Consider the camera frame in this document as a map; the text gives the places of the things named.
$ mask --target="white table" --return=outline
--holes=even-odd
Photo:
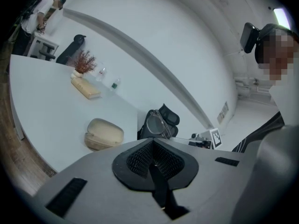
[[[74,68],[26,56],[10,59],[12,111],[22,131],[43,160],[60,172],[92,151],[84,134],[93,118],[105,119],[124,131],[124,141],[137,139],[137,110],[114,94],[86,99],[72,84]],[[108,88],[93,82],[104,94]]]
[[[55,54],[59,44],[53,40],[53,38],[48,34],[42,34],[40,32],[33,33],[34,39],[31,43],[30,49],[28,51],[27,56],[30,57],[34,51],[34,48],[36,47],[36,43],[39,41],[40,43],[47,43],[49,45],[52,45],[54,47],[54,50],[51,51],[51,54]]]

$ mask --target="fluorescent light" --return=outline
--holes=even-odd
[[[286,18],[285,11],[282,8],[276,8],[276,9],[274,9],[274,13],[276,15],[279,25],[290,29],[290,25],[289,25],[288,19]]]

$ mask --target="white vase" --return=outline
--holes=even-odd
[[[83,74],[77,72],[76,70],[73,70],[73,72],[71,73],[71,79],[73,79],[73,78],[75,78],[75,77],[77,77],[77,78],[82,78],[82,77],[83,77]]]

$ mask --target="plastic bottle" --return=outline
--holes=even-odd
[[[120,85],[121,79],[118,78],[116,81],[113,82],[112,86],[110,87],[110,90],[114,91],[116,88]]]
[[[105,77],[105,74],[106,74],[106,68],[104,67],[103,69],[101,69],[98,73],[98,75],[96,76],[95,80],[96,81],[102,81]]]

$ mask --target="yellow book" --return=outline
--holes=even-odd
[[[100,96],[100,91],[84,78],[73,78],[71,83],[88,99]]]

